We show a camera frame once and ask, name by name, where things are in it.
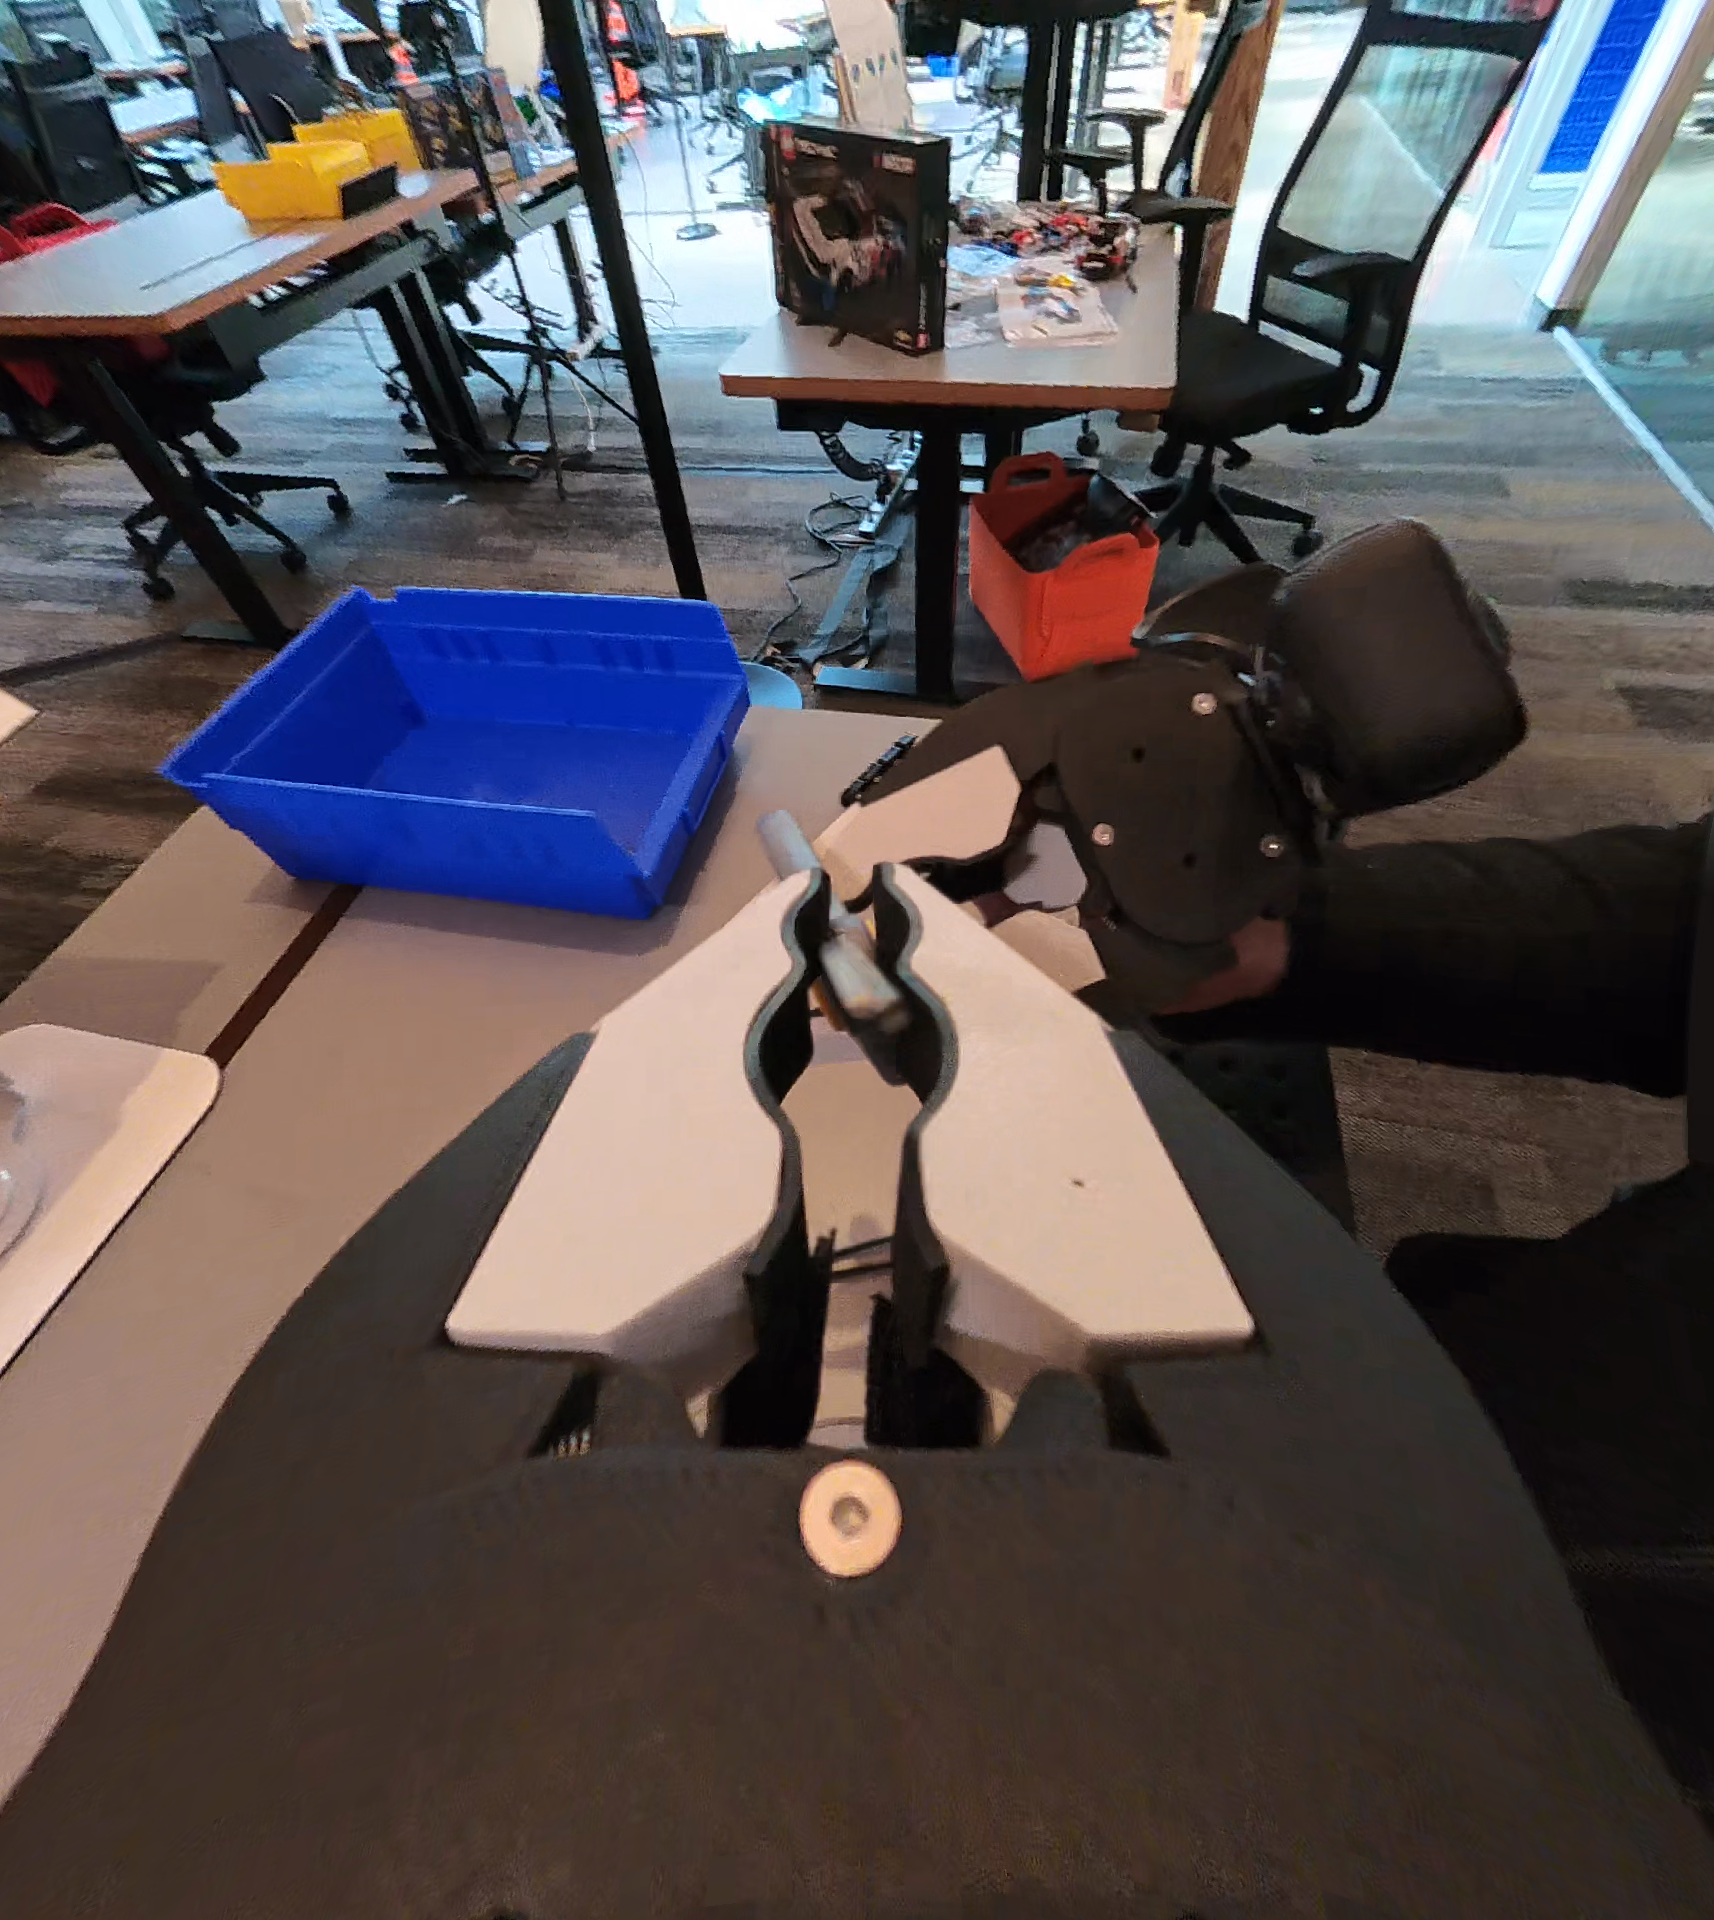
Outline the blue storage bin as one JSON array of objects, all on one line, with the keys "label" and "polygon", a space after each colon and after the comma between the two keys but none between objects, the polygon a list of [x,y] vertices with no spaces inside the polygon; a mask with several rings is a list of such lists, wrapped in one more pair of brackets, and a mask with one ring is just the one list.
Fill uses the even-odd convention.
[{"label": "blue storage bin", "polygon": [[652,920],[744,716],[702,599],[351,586],[155,776],[293,876]]}]

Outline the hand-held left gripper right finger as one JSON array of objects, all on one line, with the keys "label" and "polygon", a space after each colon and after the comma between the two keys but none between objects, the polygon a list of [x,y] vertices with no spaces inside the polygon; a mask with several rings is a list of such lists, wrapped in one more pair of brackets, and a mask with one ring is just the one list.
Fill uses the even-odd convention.
[{"label": "hand-held left gripper right finger", "polygon": [[884,875],[884,945],[936,1016],[936,1064],[909,1064],[909,1335],[932,1323],[994,1395],[1258,1346],[1124,1033],[919,875]]}]

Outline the black printed box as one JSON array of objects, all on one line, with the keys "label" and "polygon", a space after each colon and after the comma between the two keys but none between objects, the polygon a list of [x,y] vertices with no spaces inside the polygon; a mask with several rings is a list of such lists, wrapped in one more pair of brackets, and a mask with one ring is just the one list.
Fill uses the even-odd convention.
[{"label": "black printed box", "polygon": [[766,124],[772,299],[798,325],[902,353],[950,342],[950,131]]}]

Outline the long wooden office table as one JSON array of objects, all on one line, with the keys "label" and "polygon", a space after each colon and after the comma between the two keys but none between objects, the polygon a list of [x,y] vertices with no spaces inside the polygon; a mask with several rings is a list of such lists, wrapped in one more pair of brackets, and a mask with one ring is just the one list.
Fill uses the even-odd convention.
[{"label": "long wooden office table", "polygon": [[537,484],[537,453],[485,433],[451,325],[432,292],[432,261],[451,244],[451,212],[485,201],[487,180],[472,171],[415,171],[386,201],[342,219],[252,219],[224,194],[200,194],[78,244],[0,261],[0,360],[47,360],[152,508],[171,515],[186,509],[182,543],[226,599],[226,616],[191,624],[186,637],[275,650],[293,637],[293,624],[142,416],[113,350],[207,331],[226,360],[252,368],[321,318],[381,308],[436,440],[415,474],[440,465],[464,489]]}]

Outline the orange bin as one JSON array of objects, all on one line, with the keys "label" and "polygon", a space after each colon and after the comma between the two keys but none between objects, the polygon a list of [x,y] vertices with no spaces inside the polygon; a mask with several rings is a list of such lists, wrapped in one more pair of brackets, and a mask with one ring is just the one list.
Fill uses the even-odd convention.
[{"label": "orange bin", "polygon": [[972,606],[1025,679],[1131,656],[1157,560],[1157,509],[1058,453],[999,459],[972,501]]}]

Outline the person's right forearm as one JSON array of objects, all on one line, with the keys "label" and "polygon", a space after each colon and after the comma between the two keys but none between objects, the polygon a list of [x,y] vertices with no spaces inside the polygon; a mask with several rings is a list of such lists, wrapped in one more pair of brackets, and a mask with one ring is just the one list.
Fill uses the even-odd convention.
[{"label": "person's right forearm", "polygon": [[1252,1030],[1681,1101],[1711,826],[1331,847]]}]

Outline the person's right hand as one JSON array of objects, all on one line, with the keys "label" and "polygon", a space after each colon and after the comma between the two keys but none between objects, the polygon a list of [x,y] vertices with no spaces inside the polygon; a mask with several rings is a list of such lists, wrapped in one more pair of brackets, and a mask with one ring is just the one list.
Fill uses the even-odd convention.
[{"label": "person's right hand", "polygon": [[1152,1021],[1170,1021],[1170,1030],[1183,1030],[1183,1033],[1252,1030],[1264,1016],[1258,1005],[1282,986],[1290,956],[1299,956],[1290,920],[1252,920],[1225,940],[1225,956],[1218,956],[1225,965],[1215,965],[1207,976],[1170,996],[1152,1011]]}]

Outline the black mesh office chair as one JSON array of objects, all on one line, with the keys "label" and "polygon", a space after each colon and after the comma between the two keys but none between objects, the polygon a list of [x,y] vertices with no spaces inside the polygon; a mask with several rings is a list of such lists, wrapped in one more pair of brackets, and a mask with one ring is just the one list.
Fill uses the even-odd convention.
[{"label": "black mesh office chair", "polygon": [[1512,110],[1553,0],[1372,0],[1352,45],[1267,211],[1252,312],[1195,299],[1206,238],[1232,219],[1173,195],[1180,331],[1173,394],[1157,416],[1157,543],[1218,543],[1258,561],[1244,515],[1290,524],[1290,553],[1325,549],[1322,515],[1225,489],[1232,453],[1267,430],[1338,433],[1395,394],[1416,279],[1480,147]]}]

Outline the black stand pole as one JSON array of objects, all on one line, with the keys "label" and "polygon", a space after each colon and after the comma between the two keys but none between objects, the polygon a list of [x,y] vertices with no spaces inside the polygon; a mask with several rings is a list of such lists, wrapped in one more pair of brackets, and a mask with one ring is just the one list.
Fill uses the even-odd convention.
[{"label": "black stand pole", "polygon": [[606,299],[613,299],[613,318],[621,338],[626,406],[635,406],[635,430],[647,447],[666,572],[673,572],[681,599],[709,599],[576,0],[542,0],[542,37],[549,37],[549,66],[556,75],[565,131],[570,131],[584,195],[585,195],[594,238],[598,238]]}]

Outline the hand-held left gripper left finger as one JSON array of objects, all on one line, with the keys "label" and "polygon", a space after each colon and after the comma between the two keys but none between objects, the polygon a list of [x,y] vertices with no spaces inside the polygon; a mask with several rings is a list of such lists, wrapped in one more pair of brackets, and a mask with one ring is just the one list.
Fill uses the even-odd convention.
[{"label": "hand-held left gripper left finger", "polygon": [[757,1354],[744,1276],[798,1142],[777,1093],[757,1089],[748,1033],[766,1005],[808,996],[808,905],[819,876],[772,876],[594,1021],[450,1306],[461,1348],[621,1361],[686,1402]]}]

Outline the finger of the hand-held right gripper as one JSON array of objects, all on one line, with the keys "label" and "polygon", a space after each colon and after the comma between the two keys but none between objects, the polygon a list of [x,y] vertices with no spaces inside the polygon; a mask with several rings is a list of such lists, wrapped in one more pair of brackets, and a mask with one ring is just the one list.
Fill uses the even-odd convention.
[{"label": "finger of the hand-held right gripper", "polygon": [[1066,996],[1103,986],[1103,959],[1091,939],[1079,933],[1075,905],[1037,905],[1009,898],[978,898],[966,901],[978,927],[986,927],[1009,956],[1025,956],[1037,971],[1048,971]]},{"label": "finger of the hand-held right gripper", "polygon": [[950,901],[1003,887],[1016,788],[1009,787],[909,787],[842,811],[813,855],[846,905],[874,905],[879,864],[932,876]]}]

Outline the small wooden office table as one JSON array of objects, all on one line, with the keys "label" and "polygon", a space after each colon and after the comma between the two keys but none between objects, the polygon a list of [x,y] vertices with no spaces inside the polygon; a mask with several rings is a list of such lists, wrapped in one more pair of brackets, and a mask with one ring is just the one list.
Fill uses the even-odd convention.
[{"label": "small wooden office table", "polygon": [[966,433],[1009,433],[1029,422],[1089,414],[1152,414],[1180,382],[1180,238],[1142,233],[1131,279],[1103,292],[1113,338],[1089,342],[1003,342],[902,353],[772,312],[720,368],[720,394],[772,401],[777,430],[912,430],[912,663],[830,663],[819,694],[956,712],[980,679],[959,679],[959,524],[966,524]]}]

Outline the red office chair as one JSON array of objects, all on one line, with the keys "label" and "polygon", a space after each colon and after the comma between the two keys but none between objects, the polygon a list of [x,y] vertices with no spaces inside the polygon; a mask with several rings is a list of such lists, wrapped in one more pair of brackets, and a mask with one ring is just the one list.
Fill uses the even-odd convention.
[{"label": "red office chair", "polygon": [[[60,251],[78,238],[106,233],[113,219],[87,219],[71,201],[27,201],[0,226],[0,266],[25,261],[33,251]],[[175,453],[182,474],[191,484],[200,508],[214,509],[226,531],[252,524],[281,549],[281,561],[293,578],[307,572],[302,543],[293,543],[260,501],[267,493],[325,493],[340,515],[351,515],[351,493],[340,474],[315,472],[214,472],[191,440],[207,440],[214,453],[239,453],[231,430],[224,422],[224,401],[239,401],[260,382],[260,368],[226,368],[224,350],[206,331],[186,338],[136,338],[106,350],[124,394],[152,422],[152,433]],[[71,414],[67,379],[51,360],[0,360],[4,382],[4,416],[10,430],[71,459],[80,447],[97,447],[97,430]]]}]

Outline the small black screwdriver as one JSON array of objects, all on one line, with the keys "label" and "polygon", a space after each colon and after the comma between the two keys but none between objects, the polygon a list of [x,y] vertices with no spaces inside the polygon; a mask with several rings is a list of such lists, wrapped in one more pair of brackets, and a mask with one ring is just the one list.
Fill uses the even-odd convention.
[{"label": "small black screwdriver", "polygon": [[879,965],[867,920],[838,898],[838,876],[828,875],[798,815],[766,811],[757,840],[772,862],[772,876],[808,876],[801,956],[813,965],[828,1016],[867,1046],[909,1042],[909,986]]}]

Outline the yellow box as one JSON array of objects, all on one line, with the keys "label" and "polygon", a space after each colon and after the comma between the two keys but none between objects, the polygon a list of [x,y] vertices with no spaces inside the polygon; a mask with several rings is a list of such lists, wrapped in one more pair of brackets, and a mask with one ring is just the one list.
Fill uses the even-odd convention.
[{"label": "yellow box", "polygon": [[267,157],[214,165],[214,183],[246,219],[351,219],[387,201],[415,171],[399,110],[342,110],[298,124]]}]

